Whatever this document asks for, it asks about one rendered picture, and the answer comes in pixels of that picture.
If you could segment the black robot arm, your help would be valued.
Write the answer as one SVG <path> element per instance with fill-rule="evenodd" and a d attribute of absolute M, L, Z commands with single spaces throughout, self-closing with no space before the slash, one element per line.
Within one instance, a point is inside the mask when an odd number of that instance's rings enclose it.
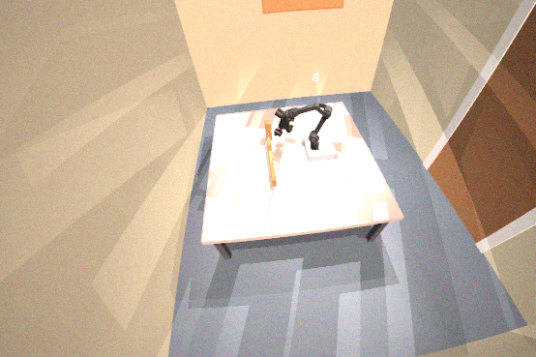
<path fill-rule="evenodd" d="M 324 108 L 322 110 L 321 108 Z M 288 124 L 285 126 L 285 130 L 287 133 L 291 133 L 293 131 L 294 125 L 289 124 L 290 121 L 294 122 L 295 117 L 302 113 L 309 113 L 312 111 L 318 112 L 321 116 L 320 120 L 317 122 L 315 129 L 310 132 L 309 135 L 309 141 L 311 142 L 311 148 L 312 150 L 320 150 L 319 148 L 319 135 L 318 132 L 320 131 L 321 127 L 323 126 L 324 122 L 326 122 L 331 116 L 333 112 L 333 107 L 331 107 L 328 104 L 320 104 L 320 103 L 314 103 L 309 104 L 304 107 L 291 107 L 288 108 L 286 111 L 281 109 L 280 107 L 276 110 L 275 115 L 279 118 L 283 119 L 283 122 L 285 124 Z"/>

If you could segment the wooden board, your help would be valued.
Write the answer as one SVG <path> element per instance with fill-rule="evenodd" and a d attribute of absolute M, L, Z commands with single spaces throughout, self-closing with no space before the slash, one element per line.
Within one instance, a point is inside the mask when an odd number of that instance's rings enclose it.
<path fill-rule="evenodd" d="M 270 161 L 270 168 L 271 168 L 271 175 L 272 175 L 272 183 L 273 183 L 273 187 L 276 187 L 277 180 L 276 180 L 276 173 L 275 173 L 270 137 L 267 138 L 267 146 L 268 146 L 268 154 L 269 154 L 269 161 Z"/>

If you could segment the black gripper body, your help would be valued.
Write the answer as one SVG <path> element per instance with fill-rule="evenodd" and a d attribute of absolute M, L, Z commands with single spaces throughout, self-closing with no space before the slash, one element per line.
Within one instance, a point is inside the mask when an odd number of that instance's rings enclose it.
<path fill-rule="evenodd" d="M 283 134 L 283 129 L 284 129 L 284 127 L 287 126 L 287 125 L 288 125 L 288 124 L 285 124 L 285 123 L 283 122 L 283 119 L 281 119 L 281 121 L 280 121 L 280 123 L 279 123 L 279 125 L 278 125 L 278 126 L 280 126 L 280 128 L 279 128 L 279 129 L 276 128 L 275 131 L 274 131 L 274 134 L 276 134 L 277 136 L 282 136 L 282 134 Z"/>

